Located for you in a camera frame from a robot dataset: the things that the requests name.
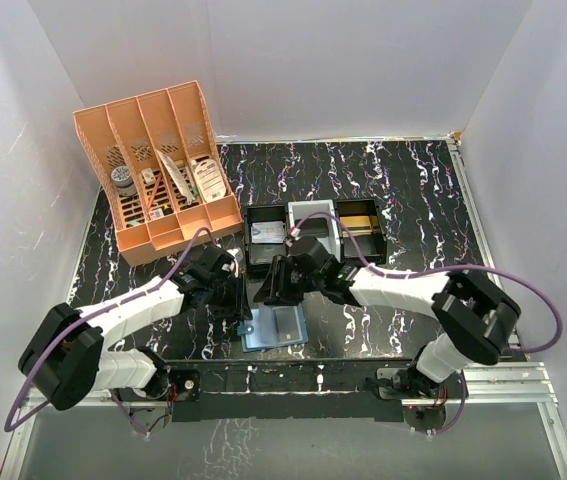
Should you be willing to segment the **blue leather card holder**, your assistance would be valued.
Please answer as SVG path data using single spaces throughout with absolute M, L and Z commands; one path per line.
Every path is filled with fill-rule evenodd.
M 273 310 L 277 308 L 298 308 L 302 311 L 304 317 L 305 333 L 307 335 L 306 342 L 308 342 L 308 333 L 305 323 L 304 311 L 301 305 L 297 306 L 268 306 L 259 304 L 256 309 L 252 309 L 252 320 L 244 320 L 237 328 L 237 333 L 241 337 L 242 349 L 244 352 L 256 352 L 263 350 L 270 350 L 280 347 L 287 347 L 299 344 L 289 344 L 279 346 L 276 344 L 275 339 L 275 326 L 273 320 Z

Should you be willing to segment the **black credit card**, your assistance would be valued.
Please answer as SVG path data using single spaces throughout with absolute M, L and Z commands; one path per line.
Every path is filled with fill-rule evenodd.
M 328 238 L 330 236 L 330 225 L 325 217 L 317 216 L 307 219 L 300 226 L 302 237 Z

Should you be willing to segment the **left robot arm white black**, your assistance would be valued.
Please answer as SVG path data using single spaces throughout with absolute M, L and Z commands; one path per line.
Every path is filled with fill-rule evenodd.
M 19 371 L 57 410 L 89 393 L 133 389 L 148 399 L 167 396 L 169 367 L 150 348 L 116 351 L 118 341 L 185 312 L 206 309 L 219 319 L 249 319 L 240 249 L 205 247 L 166 277 L 100 304 L 52 307 L 18 361 Z

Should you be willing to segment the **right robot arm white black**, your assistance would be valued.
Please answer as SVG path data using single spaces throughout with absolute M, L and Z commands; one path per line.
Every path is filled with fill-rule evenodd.
M 375 378 L 379 389 L 433 397 L 453 374 L 471 363 L 498 363 L 521 309 L 483 272 L 453 269 L 418 277 L 342 262 L 315 238 L 303 237 L 273 257 L 254 296 L 269 306 L 296 306 L 318 292 L 335 304 L 388 306 L 436 319 L 443 332 L 420 348 L 409 367 Z

